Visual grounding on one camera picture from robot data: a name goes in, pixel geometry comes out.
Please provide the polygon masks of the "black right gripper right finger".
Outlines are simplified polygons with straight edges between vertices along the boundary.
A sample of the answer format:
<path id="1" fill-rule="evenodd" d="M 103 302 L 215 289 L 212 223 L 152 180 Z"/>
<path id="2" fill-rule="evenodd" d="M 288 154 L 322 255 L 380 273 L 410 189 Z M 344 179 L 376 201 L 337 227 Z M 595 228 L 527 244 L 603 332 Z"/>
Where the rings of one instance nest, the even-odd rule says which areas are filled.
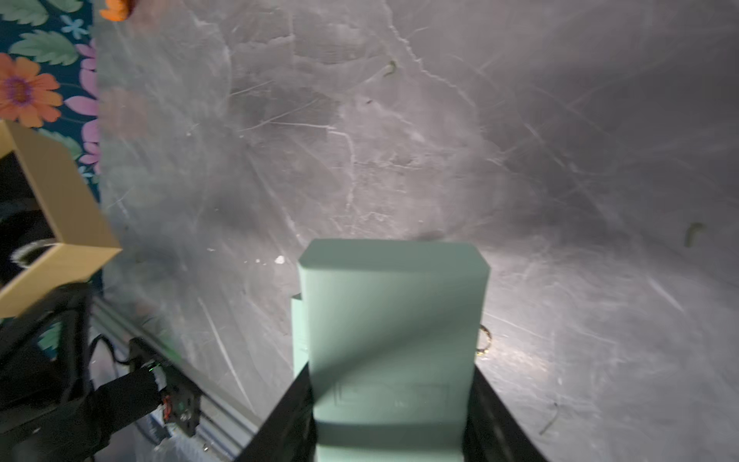
<path id="1" fill-rule="evenodd" d="M 465 461 L 548 462 L 475 368 L 463 438 Z"/>

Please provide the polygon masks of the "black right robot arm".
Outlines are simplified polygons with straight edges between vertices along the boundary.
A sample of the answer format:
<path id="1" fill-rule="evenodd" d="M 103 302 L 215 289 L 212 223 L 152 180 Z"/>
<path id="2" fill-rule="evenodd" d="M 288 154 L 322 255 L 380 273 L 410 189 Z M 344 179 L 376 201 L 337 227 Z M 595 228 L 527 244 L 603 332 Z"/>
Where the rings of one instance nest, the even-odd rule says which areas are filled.
<path id="1" fill-rule="evenodd" d="M 201 390 L 179 370 L 160 389 L 155 375 L 136 369 L 73 400 L 33 395 L 1 402 L 4 461 L 85 461 L 111 436 L 155 411 L 188 436 L 206 433 Z M 467 423 L 459 440 L 416 425 L 317 423 L 309 371 L 303 369 L 267 421 L 237 455 L 239 461 L 542 461 L 490 384 L 476 373 Z"/>

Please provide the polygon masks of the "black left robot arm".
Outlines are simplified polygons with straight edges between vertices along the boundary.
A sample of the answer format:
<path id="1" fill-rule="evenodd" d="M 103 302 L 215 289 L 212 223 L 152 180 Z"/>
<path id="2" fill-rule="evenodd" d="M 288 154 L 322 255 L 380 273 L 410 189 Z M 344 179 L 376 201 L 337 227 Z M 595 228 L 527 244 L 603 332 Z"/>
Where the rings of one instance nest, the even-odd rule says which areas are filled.
<path id="1" fill-rule="evenodd" d="M 90 394 L 87 283 L 60 286 L 1 327 L 1 408 Z"/>

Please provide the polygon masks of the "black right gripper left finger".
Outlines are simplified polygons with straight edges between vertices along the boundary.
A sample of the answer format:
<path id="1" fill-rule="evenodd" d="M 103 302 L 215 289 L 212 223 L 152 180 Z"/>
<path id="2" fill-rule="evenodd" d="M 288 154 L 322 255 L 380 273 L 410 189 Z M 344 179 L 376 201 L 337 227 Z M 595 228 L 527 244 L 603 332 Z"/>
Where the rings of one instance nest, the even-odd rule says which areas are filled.
<path id="1" fill-rule="evenodd" d="M 317 429 L 309 365 L 305 364 L 237 462 L 308 462 L 315 459 Z"/>

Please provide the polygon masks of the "mint green box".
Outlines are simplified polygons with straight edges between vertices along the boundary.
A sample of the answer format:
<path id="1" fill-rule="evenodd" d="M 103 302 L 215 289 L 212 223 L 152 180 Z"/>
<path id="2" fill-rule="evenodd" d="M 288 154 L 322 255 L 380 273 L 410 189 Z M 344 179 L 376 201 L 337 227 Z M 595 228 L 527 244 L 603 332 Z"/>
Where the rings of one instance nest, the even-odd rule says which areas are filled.
<path id="1" fill-rule="evenodd" d="M 317 460 L 461 460 L 490 275 L 477 248 L 321 239 L 298 269 Z"/>

